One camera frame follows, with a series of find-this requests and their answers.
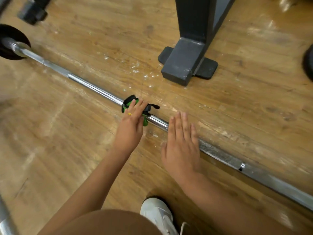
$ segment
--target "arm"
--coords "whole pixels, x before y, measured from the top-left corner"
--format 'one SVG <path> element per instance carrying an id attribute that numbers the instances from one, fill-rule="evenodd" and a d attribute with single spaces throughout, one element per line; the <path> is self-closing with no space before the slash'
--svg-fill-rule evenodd
<path id="1" fill-rule="evenodd" d="M 49 235 L 70 221 L 101 209 L 115 178 L 140 142 L 142 112 L 147 104 L 148 102 L 142 99 L 137 104 L 135 100 L 132 101 L 124 112 L 112 149 L 38 235 Z"/>
<path id="2" fill-rule="evenodd" d="M 187 114 L 170 118 L 162 147 L 165 169 L 185 194 L 228 235 L 292 235 L 291 230 L 231 197 L 200 173 L 200 151 L 194 124 Z"/>

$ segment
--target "person's right hand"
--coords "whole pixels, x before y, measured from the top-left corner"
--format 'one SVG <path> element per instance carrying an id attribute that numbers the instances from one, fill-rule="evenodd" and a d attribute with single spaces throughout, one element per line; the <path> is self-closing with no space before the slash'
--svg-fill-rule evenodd
<path id="1" fill-rule="evenodd" d="M 195 125 L 189 124 L 187 113 L 178 112 L 170 118 L 161 156 L 165 169 L 182 188 L 201 171 L 198 136 Z"/>

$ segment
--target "black round object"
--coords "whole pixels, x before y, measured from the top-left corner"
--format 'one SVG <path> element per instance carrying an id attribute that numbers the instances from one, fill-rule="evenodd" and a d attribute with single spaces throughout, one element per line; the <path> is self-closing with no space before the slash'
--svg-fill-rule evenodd
<path id="1" fill-rule="evenodd" d="M 27 39 L 26 35 L 24 35 L 21 31 L 10 25 L 0 24 L 0 56 L 10 60 L 24 59 L 23 57 L 16 55 L 11 49 L 8 49 L 3 45 L 1 40 L 2 38 L 5 37 L 9 37 L 18 42 L 25 43 L 29 47 L 31 47 L 30 42 Z"/>
<path id="2" fill-rule="evenodd" d="M 306 75 L 313 81 L 313 44 L 304 54 L 302 65 Z"/>

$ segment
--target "person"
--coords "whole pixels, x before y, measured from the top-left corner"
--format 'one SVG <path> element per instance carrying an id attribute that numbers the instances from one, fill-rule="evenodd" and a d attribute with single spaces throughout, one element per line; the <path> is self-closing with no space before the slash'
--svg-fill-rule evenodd
<path id="1" fill-rule="evenodd" d="M 133 100 L 125 110 L 111 150 L 87 180 L 65 202 L 38 235 L 177 235 L 173 215 L 159 198 L 146 199 L 140 214 L 101 210 L 123 165 L 137 147 L 143 132 L 142 112 L 148 102 Z M 214 224 L 229 235 L 294 234 L 276 221 L 237 201 L 201 173 L 198 137 L 186 113 L 169 120 L 167 142 L 162 145 L 162 163 L 183 192 Z"/>

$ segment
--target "white shoe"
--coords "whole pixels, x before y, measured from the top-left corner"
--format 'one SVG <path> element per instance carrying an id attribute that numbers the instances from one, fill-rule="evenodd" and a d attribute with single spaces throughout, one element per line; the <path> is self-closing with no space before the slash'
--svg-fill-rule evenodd
<path id="1" fill-rule="evenodd" d="M 149 219 L 163 235 L 179 235 L 174 224 L 173 214 L 168 206 L 158 198 L 146 199 L 140 209 L 140 214 Z M 181 235 L 186 222 L 181 227 Z"/>

